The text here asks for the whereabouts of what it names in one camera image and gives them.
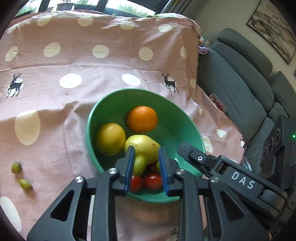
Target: curtain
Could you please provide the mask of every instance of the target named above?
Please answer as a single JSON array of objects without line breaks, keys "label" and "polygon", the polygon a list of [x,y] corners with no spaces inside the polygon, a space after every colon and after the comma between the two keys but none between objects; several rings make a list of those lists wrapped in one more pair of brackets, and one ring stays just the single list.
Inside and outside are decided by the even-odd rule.
[{"label": "curtain", "polygon": [[161,13],[174,12],[195,18],[207,0],[169,0]]}]

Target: triangular cutout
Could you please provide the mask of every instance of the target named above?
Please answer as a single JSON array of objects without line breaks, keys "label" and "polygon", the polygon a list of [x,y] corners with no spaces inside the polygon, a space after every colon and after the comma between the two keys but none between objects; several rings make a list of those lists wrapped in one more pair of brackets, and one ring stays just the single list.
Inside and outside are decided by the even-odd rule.
[{"label": "triangular cutout", "polygon": [[51,212],[50,217],[65,222],[68,218],[74,191],[69,191]]},{"label": "triangular cutout", "polygon": [[221,198],[228,221],[232,222],[244,217],[243,211],[226,192],[221,192]]}]

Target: polka dot tablecloth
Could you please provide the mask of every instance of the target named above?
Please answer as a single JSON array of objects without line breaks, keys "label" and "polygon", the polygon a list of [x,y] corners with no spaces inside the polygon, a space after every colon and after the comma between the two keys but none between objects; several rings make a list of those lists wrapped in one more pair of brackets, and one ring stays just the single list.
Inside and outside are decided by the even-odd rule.
[{"label": "polka dot tablecloth", "polygon": [[[37,13],[9,25],[0,41],[0,204],[23,237],[75,176],[97,175],[86,120],[112,91],[168,98],[197,125],[208,154],[240,162],[240,133],[196,84],[199,37],[199,26],[184,17],[91,11]],[[16,161],[23,171],[14,175]],[[22,177],[32,191],[20,188]],[[177,203],[116,200],[119,240],[165,240],[178,222]]]}]

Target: black deer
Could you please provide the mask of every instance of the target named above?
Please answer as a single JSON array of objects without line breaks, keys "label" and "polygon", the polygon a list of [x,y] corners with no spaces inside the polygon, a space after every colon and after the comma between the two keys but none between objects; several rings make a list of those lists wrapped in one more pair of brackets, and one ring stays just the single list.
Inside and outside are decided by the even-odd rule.
[{"label": "black deer", "polygon": [[15,92],[13,93],[13,95],[11,96],[11,98],[14,96],[14,94],[16,92],[17,92],[17,95],[16,96],[18,96],[18,94],[20,93],[20,87],[21,87],[21,85],[22,85],[23,82],[21,82],[21,83],[16,83],[15,82],[17,80],[17,78],[20,77],[20,75],[21,75],[21,73],[17,73],[17,74],[14,74],[13,75],[13,80],[10,83],[9,88],[7,90],[7,97],[6,97],[6,99],[8,98],[8,96],[10,95],[10,93],[11,93],[11,91],[13,89],[15,89]]},{"label": "black deer", "polygon": [[170,89],[170,86],[174,87],[174,92],[176,92],[176,90],[178,91],[178,89],[177,89],[177,87],[175,85],[176,82],[168,80],[169,73],[162,73],[161,75],[164,77],[165,86],[166,86],[166,88],[168,88],[170,90],[170,92],[172,92],[171,89]]}]

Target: bowl rim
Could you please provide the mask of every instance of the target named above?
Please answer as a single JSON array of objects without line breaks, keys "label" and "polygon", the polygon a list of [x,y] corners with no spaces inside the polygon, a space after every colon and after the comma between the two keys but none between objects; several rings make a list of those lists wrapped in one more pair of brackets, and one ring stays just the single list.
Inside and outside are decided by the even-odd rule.
[{"label": "bowl rim", "polygon": [[[110,95],[116,93],[116,92],[120,92],[120,91],[125,91],[125,90],[136,90],[136,91],[143,91],[143,92],[150,92],[152,94],[155,94],[155,95],[158,95],[160,96],[161,98],[171,102],[172,104],[174,104],[177,108],[179,108],[188,118],[189,120],[192,122],[193,126],[195,127],[197,133],[199,134],[201,140],[202,140],[202,136],[199,132],[199,130],[197,129],[197,126],[195,125],[195,123],[191,120],[191,118],[187,115],[187,113],[182,109],[180,108],[179,106],[177,106],[174,102],[172,102],[171,100],[163,97],[162,95],[159,95],[155,92],[152,92],[152,91],[148,91],[148,90],[143,90],[143,89],[137,89],[137,88],[124,88],[124,89],[120,89],[120,90],[115,90],[113,92],[110,92],[109,94],[105,95],[101,100],[99,100],[95,105],[94,107],[92,108],[91,112],[89,113],[89,116],[88,116],[88,119],[87,119],[87,123],[86,123],[86,145],[87,145],[87,149],[88,149],[88,152],[89,152],[89,156],[90,156],[90,159],[92,161],[92,163],[95,165],[96,169],[99,171],[99,173],[103,173],[104,172],[104,169],[102,168],[102,166],[99,164],[99,161],[94,153],[94,150],[92,148],[92,145],[91,145],[91,137],[90,137],[90,122],[91,122],[91,118],[92,118],[92,115],[95,111],[95,109],[97,108],[97,106],[104,100],[106,100],[107,97],[109,97]],[[204,146],[204,143],[202,141],[202,151],[205,153],[205,146]],[[139,195],[135,195],[131,192],[128,192],[128,196],[136,199],[136,200],[139,200],[139,201],[142,201],[142,202],[149,202],[149,203],[170,203],[170,202],[174,202],[174,201],[177,201],[179,200],[179,197],[168,197],[167,199],[162,199],[162,200],[151,200],[151,201],[148,201],[148,200],[145,200],[143,198],[140,198],[141,196]]]}]

